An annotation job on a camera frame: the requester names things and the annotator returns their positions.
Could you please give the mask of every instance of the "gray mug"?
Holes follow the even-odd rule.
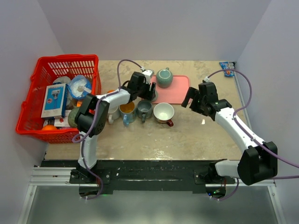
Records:
[[[142,122],[145,122],[145,119],[150,118],[153,114],[153,105],[149,100],[141,100],[137,105],[137,116],[142,119]]]

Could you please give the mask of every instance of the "orange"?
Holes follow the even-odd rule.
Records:
[[[80,107],[80,106],[82,105],[82,103],[83,103],[83,100],[82,100],[82,99],[78,100],[78,101],[77,101],[77,107]]]
[[[54,125],[46,125],[42,128],[43,131],[54,131],[57,130],[57,128]]]

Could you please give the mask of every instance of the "table surface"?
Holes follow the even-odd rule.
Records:
[[[155,72],[169,67],[174,75],[186,75],[190,85],[198,88],[205,76],[221,69],[218,61],[136,61]],[[118,61],[100,61],[99,71],[102,93],[118,87],[116,67]],[[136,65],[123,62],[120,66],[122,83],[129,80]],[[233,78],[219,73],[211,78],[217,88],[219,99],[225,98],[233,108],[241,107]],[[159,124],[154,117],[143,124],[137,118],[124,127],[121,118],[112,125],[108,122],[100,134],[97,159],[115,160],[239,160],[241,152],[230,136],[211,118],[192,112],[189,108],[173,105],[174,126]],[[243,112],[238,114],[245,121]],[[76,160],[79,144],[49,144],[45,159]]]

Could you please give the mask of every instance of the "red plastic basket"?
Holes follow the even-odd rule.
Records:
[[[41,57],[30,78],[31,85],[26,100],[21,105],[21,113],[15,131],[31,135],[48,143],[71,143],[78,134],[76,128],[42,131],[44,119],[41,118],[46,87],[58,77],[84,75],[93,80],[92,94],[101,91],[98,71],[99,59],[96,55],[59,55]]]

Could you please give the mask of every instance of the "white teacup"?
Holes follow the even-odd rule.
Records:
[[[121,113],[119,107],[109,109],[107,115],[109,124],[113,124],[113,121],[118,119],[120,115]]]
[[[167,124],[172,127],[172,117],[174,115],[174,108],[168,103],[159,103],[154,108],[154,116],[159,123]]]

